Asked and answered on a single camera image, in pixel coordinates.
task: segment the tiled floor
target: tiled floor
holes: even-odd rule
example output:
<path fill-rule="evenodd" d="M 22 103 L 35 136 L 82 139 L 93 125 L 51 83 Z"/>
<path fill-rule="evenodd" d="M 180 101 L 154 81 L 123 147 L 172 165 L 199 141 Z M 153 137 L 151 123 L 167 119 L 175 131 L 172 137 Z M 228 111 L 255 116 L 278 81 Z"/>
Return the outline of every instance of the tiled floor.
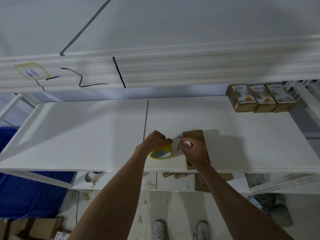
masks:
<path fill-rule="evenodd" d="M 99 193 L 79 193 L 78 220 Z M 320 195 L 287 195 L 287 204 L 295 225 L 287 228 L 296 240 L 318 239 L 320 231 Z M 76 224 L 78 192 L 69 192 L 61 208 L 65 228 Z M 211 194 L 201 192 L 141 191 L 138 209 L 129 240 L 149 240 L 153 223 L 162 219 L 167 224 L 170 240 L 195 240 L 198 222 L 207 220 L 214 240 L 231 240 L 226 224 Z"/>

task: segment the tape roll on lower shelf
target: tape roll on lower shelf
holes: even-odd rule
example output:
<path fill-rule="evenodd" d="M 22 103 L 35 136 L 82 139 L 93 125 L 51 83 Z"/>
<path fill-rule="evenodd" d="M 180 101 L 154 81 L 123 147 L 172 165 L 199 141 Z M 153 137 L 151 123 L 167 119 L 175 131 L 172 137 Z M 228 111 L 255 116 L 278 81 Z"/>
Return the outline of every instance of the tape roll on lower shelf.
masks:
<path fill-rule="evenodd" d="M 152 151 L 149 156 L 153 159 L 166 159 L 172 156 L 172 144 Z"/>

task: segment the person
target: person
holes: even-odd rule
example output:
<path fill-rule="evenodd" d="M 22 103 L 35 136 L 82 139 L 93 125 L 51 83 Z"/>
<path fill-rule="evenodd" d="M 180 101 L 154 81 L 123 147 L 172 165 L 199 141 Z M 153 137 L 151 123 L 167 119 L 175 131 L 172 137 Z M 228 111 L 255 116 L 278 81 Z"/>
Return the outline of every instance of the person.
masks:
<path fill-rule="evenodd" d="M 184 141 L 190 141 L 193 146 L 185 145 Z M 170 143 L 172 140 L 158 131 L 148 135 L 92 201 L 68 240 L 127 240 L 138 206 L 146 158 L 151 151 Z M 293 240 L 271 218 L 223 180 L 208 163 L 204 142 L 183 138 L 178 146 L 208 185 L 234 240 Z M 210 227 L 206 222 L 199 223 L 197 237 L 198 240 L 212 240 Z M 154 223 L 150 239 L 168 239 L 163 221 Z"/>

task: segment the patterned cardboard core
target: patterned cardboard core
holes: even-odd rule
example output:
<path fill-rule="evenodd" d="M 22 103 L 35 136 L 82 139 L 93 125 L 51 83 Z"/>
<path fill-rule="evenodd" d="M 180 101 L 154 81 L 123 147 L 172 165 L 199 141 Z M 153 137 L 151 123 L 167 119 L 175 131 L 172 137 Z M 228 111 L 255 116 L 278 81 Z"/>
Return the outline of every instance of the patterned cardboard core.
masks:
<path fill-rule="evenodd" d="M 154 153 L 151 154 L 151 157 L 154 158 L 166 158 L 166 157 L 170 157 L 171 156 L 171 152 L 168 151 L 156 151 Z"/>

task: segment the white sneaker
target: white sneaker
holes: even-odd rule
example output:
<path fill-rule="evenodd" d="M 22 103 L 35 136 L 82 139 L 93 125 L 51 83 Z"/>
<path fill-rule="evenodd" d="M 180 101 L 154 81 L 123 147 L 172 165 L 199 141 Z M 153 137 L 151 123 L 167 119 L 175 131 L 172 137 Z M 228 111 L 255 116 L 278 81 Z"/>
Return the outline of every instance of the white sneaker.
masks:
<path fill-rule="evenodd" d="M 197 229 L 198 240 L 212 240 L 210 226 L 207 222 L 201 221 Z"/>
<path fill-rule="evenodd" d="M 166 226 L 162 220 L 157 220 L 153 224 L 152 240 L 167 240 Z"/>

